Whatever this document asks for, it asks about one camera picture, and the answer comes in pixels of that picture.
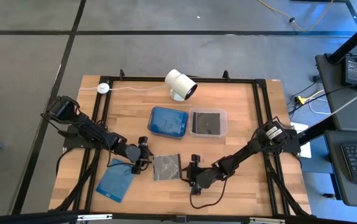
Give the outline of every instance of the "wooden table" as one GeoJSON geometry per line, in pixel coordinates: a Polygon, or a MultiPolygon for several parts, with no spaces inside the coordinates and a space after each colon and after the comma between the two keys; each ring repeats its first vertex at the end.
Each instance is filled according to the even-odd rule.
{"type": "MultiPolygon", "coordinates": [[[[97,86],[99,76],[86,75],[81,88],[97,86]]],[[[151,88],[163,85],[162,82],[114,82],[113,88],[131,86],[151,88]]],[[[279,80],[267,80],[267,90],[272,116],[289,124],[284,92],[279,80]]],[[[77,101],[82,112],[91,116],[96,98],[96,90],[79,91],[77,101]]],[[[101,118],[104,97],[98,119],[101,118]]],[[[266,121],[264,102],[261,101],[263,120],[266,121]]],[[[149,148],[155,155],[180,154],[182,167],[188,166],[191,154],[201,155],[201,167],[223,156],[234,154],[241,149],[258,127],[253,88],[242,83],[199,83],[194,95],[187,101],[175,102],[170,98],[169,88],[162,87],[150,91],[118,90],[112,92],[106,124],[109,131],[114,131],[127,138],[128,143],[137,143],[138,137],[148,136],[149,148]],[[227,112],[228,133],[223,138],[196,138],[188,130],[183,139],[169,139],[153,135],[147,129],[151,109],[155,106],[189,111],[190,108],[219,108],[227,112]]],[[[75,186],[83,149],[69,152],[60,163],[60,170],[53,190],[49,208],[60,205],[75,186]]],[[[123,161],[127,159],[113,156],[123,161]]],[[[310,213],[310,206],[304,186],[299,161],[291,154],[280,155],[285,185],[302,208],[310,213]]],[[[102,150],[96,175],[95,188],[102,178],[108,162],[108,152],[102,150]]],[[[200,196],[193,196],[195,206],[215,202],[223,187],[223,182],[215,182],[200,196]]],[[[275,186],[277,206],[282,211],[281,196],[275,186]]],[[[80,208],[84,207],[87,185],[83,188],[80,208]]],[[[190,187],[181,180],[154,182],[152,168],[136,175],[126,192],[122,203],[117,203],[97,192],[93,192],[91,212],[111,213],[152,213],[152,214],[187,214],[187,215],[232,215],[232,216],[271,216],[266,171],[262,154],[256,154],[241,163],[234,176],[228,179],[221,202],[215,206],[194,209],[189,203],[190,187]]]]}

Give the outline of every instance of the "blue plastic lid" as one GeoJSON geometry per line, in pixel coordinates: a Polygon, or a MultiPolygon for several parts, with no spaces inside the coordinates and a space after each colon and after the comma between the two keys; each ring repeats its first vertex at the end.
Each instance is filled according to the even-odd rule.
{"type": "Polygon", "coordinates": [[[156,106],[152,109],[148,130],[157,135],[182,138],[185,135],[187,120],[187,112],[156,106]]]}

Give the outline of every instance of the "table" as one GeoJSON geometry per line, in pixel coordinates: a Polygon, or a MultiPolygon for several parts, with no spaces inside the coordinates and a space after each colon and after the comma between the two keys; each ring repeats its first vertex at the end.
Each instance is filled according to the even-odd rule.
{"type": "Polygon", "coordinates": [[[349,206],[357,206],[357,184],[352,183],[340,144],[357,142],[357,133],[349,131],[326,131],[325,137],[338,184],[335,195],[349,206]]]}
{"type": "MultiPolygon", "coordinates": [[[[341,65],[330,64],[324,55],[315,57],[317,68],[322,78],[325,92],[343,87],[341,85],[341,65]]],[[[330,110],[333,112],[357,96],[357,92],[344,89],[327,95],[330,110]]],[[[310,141],[324,130],[357,131],[357,100],[350,103],[338,113],[323,120],[305,132],[305,137],[300,138],[300,144],[310,141]]]]}
{"type": "MultiPolygon", "coordinates": [[[[85,75],[81,88],[97,86],[99,76],[85,75]]],[[[113,88],[131,86],[152,88],[162,82],[113,82],[113,88]]],[[[284,93],[279,80],[267,80],[267,90],[273,116],[289,124],[284,93]]],[[[79,91],[78,102],[82,112],[92,114],[96,91],[79,91]]],[[[264,103],[261,103],[263,118],[266,120],[264,103]]],[[[209,167],[217,159],[233,154],[242,148],[253,131],[258,127],[252,85],[242,83],[198,83],[198,89],[187,101],[178,103],[169,96],[168,87],[152,91],[119,90],[112,92],[106,124],[110,131],[123,135],[128,143],[137,143],[138,137],[149,137],[149,148],[155,155],[180,153],[182,167],[186,167],[191,154],[201,155],[200,166],[209,167]],[[181,140],[155,136],[147,129],[151,109],[162,106],[176,110],[189,111],[190,108],[220,108],[228,115],[228,133],[223,138],[196,138],[187,132],[181,140]]],[[[60,205],[75,186],[83,158],[83,149],[69,152],[60,163],[49,208],[60,205]]],[[[302,208],[310,213],[310,206],[298,160],[291,154],[280,155],[285,184],[302,208]]],[[[102,150],[96,175],[96,183],[102,178],[108,152],[102,150]]],[[[223,182],[215,182],[205,189],[201,196],[193,196],[195,205],[215,202],[221,194],[223,182]]],[[[83,208],[87,185],[83,188],[79,208],[83,208]]],[[[279,212],[282,213],[281,196],[275,187],[279,212]]],[[[181,180],[154,182],[152,168],[136,175],[122,203],[94,192],[91,212],[143,213],[143,214],[187,214],[271,216],[266,171],[262,154],[256,154],[241,163],[236,174],[227,181],[226,191],[221,202],[215,206],[196,210],[189,204],[190,187],[181,180]]]]}

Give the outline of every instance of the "white camera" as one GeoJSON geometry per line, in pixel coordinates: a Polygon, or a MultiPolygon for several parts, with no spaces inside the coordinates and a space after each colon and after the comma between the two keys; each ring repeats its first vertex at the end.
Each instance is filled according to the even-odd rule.
{"type": "Polygon", "coordinates": [[[198,86],[189,77],[181,74],[176,69],[171,70],[167,74],[165,82],[171,87],[170,96],[175,101],[187,100],[193,95],[198,86]]]}

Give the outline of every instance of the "floor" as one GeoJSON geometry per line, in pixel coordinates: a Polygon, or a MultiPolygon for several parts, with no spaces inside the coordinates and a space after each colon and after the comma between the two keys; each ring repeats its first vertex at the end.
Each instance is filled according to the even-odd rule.
{"type": "MultiPolygon", "coordinates": [[[[310,27],[327,6],[290,0],[267,2],[294,16],[302,27],[310,27]]],[[[357,12],[357,0],[351,3],[357,12]]],[[[71,30],[79,5],[80,0],[0,0],[0,30],[71,30]]],[[[285,17],[256,0],[87,0],[78,30],[295,29],[285,17]]],[[[335,2],[313,30],[356,31],[357,26],[346,4],[335,2]]],[[[60,69],[63,78],[58,94],[72,98],[77,95],[82,75],[118,75],[122,68],[126,75],[164,76],[176,68],[200,77],[221,77],[228,70],[235,78],[281,79],[288,101],[317,75],[314,56],[334,52],[348,39],[287,35],[78,35],[69,57],[63,58],[68,55],[68,36],[39,34],[0,35],[0,142],[6,146],[0,150],[0,215],[11,208],[39,128],[39,114],[60,69]],[[60,68],[66,59],[66,67],[60,68]]],[[[321,88],[317,84],[303,95],[321,88]]],[[[315,103],[313,108],[328,111],[323,102],[315,103]]],[[[312,125],[323,117],[303,107],[292,121],[312,125]]],[[[48,128],[22,212],[47,210],[62,141],[48,128]]],[[[304,178],[314,214],[357,221],[357,208],[316,194],[316,183],[326,180],[323,174],[308,173],[304,178]]],[[[320,190],[330,191],[329,181],[325,182],[327,187],[320,190]]]]}

